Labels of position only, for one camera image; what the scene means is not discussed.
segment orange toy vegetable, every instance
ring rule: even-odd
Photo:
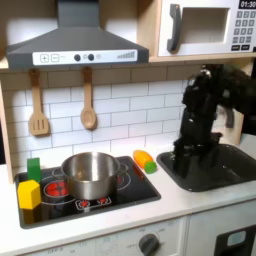
[[[135,162],[144,169],[146,173],[151,174],[157,170],[157,165],[151,155],[142,150],[135,150],[133,152]]]

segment pot handle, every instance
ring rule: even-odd
[[[55,178],[55,179],[57,179],[57,180],[63,180],[63,178],[64,178],[64,175],[56,175],[55,174],[55,172],[57,171],[58,169],[54,169],[53,171],[52,171],[52,176]]]
[[[117,172],[118,175],[124,174],[129,170],[129,167],[126,164],[120,164],[121,168]]]

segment oven knob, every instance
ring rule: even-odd
[[[76,55],[74,56],[74,59],[75,59],[76,61],[80,61],[80,60],[81,60],[81,56],[80,56],[79,54],[76,54]]]
[[[139,241],[139,248],[144,256],[150,256],[159,245],[159,240],[154,234],[145,235]]]
[[[93,61],[93,60],[94,60],[94,55],[93,55],[93,54],[89,54],[88,59],[89,59],[90,61]]]

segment hanging utensil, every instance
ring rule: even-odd
[[[92,70],[83,69],[84,75],[84,109],[81,113],[81,122],[88,130],[93,130],[97,125],[97,117],[92,107]]]
[[[29,130],[32,135],[43,135],[49,133],[48,119],[42,112],[39,77],[40,72],[36,69],[29,71],[32,85],[32,97],[34,113],[29,120]]]
[[[67,180],[69,194],[76,199],[96,200],[110,196],[117,190],[118,175],[128,171],[113,156],[86,152],[66,159],[61,165],[61,176],[52,175],[59,180]]]

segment black cooktop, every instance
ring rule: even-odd
[[[66,181],[57,180],[52,176],[52,171],[57,169],[55,174],[59,174],[61,177],[60,167],[42,170],[42,181],[40,182],[42,203],[34,210],[19,208],[21,227],[25,229],[39,227],[161,198],[132,158],[124,156],[117,159],[129,167],[126,173],[117,177],[117,192],[107,198],[92,201],[77,200],[68,194]],[[27,173],[18,174],[16,187],[18,188],[19,182],[27,179]]]

